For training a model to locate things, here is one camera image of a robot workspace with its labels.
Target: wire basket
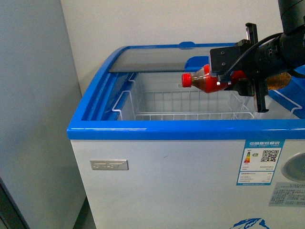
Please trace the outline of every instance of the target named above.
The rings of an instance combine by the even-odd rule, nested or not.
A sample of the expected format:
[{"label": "wire basket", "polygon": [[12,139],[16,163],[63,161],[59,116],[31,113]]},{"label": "wire basket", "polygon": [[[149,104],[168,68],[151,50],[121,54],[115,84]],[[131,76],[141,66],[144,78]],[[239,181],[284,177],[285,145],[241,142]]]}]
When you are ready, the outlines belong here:
[{"label": "wire basket", "polygon": [[[117,120],[161,121],[161,120],[238,120],[274,118],[255,112],[253,98],[239,96],[235,91],[219,91],[211,94],[194,88],[164,86],[163,89],[146,86],[145,77],[139,74],[131,90],[123,91],[112,111],[118,113]],[[302,109],[295,104],[295,109]],[[286,118],[294,118],[293,110]]]}]

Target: blue freezer lid frame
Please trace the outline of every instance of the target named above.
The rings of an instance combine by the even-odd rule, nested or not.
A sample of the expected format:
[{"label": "blue freezer lid frame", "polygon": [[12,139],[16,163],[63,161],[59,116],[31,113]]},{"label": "blue freezer lid frame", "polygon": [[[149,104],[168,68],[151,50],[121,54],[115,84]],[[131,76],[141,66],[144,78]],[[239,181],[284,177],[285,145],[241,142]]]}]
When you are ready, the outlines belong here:
[{"label": "blue freezer lid frame", "polygon": [[[232,43],[192,44],[195,47],[231,46]],[[180,45],[125,46],[114,51],[96,73],[67,129],[70,140],[237,140],[305,139],[305,119],[200,121],[88,121],[84,113],[92,96],[102,93],[109,70],[128,49],[181,48]]]}]

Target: gray wall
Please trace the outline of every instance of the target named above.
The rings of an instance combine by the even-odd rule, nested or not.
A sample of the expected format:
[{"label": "gray wall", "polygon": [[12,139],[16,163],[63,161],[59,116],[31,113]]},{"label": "gray wall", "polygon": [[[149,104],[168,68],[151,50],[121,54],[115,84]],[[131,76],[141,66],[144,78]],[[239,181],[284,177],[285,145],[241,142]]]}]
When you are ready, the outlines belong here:
[{"label": "gray wall", "polygon": [[0,3],[0,176],[31,229],[85,199],[66,127],[81,94],[59,0]]},{"label": "gray wall", "polygon": [[0,229],[7,229],[2,220],[0,219]]}]

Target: silver logo plate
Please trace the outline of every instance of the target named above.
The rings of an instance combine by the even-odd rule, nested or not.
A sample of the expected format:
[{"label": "silver logo plate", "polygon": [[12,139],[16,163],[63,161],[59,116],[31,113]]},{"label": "silver logo plate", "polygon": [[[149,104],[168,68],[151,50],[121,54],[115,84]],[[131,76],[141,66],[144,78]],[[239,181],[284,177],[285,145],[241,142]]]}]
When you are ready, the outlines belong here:
[{"label": "silver logo plate", "polygon": [[127,160],[90,161],[92,170],[128,170]]}]

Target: plastic bottle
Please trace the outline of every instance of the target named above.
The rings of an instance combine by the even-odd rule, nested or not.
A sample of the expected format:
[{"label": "plastic bottle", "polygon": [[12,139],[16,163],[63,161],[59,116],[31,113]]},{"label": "plastic bottle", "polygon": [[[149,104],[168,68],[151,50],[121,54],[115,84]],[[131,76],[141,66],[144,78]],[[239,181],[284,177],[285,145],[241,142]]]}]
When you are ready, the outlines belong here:
[{"label": "plastic bottle", "polygon": [[[246,78],[243,71],[234,71],[231,75],[231,84],[235,84],[239,79]],[[289,73],[281,73],[279,75],[269,77],[266,79],[268,90],[278,90],[286,87],[290,80]],[[217,77],[210,75],[210,67],[206,64],[202,69],[197,71],[194,75],[190,73],[182,74],[182,87],[197,87],[206,93],[222,91],[229,86],[228,83],[221,83],[217,85]]]},{"label": "plastic bottle", "polygon": [[[231,75],[231,83],[235,84],[240,78],[245,78],[246,75],[242,71],[235,71]],[[224,90],[229,86],[228,83],[221,83],[217,85],[217,77],[210,75],[210,67],[206,64],[202,69],[197,71],[194,75],[190,73],[182,74],[182,87],[197,87],[205,93],[212,93]]]}]

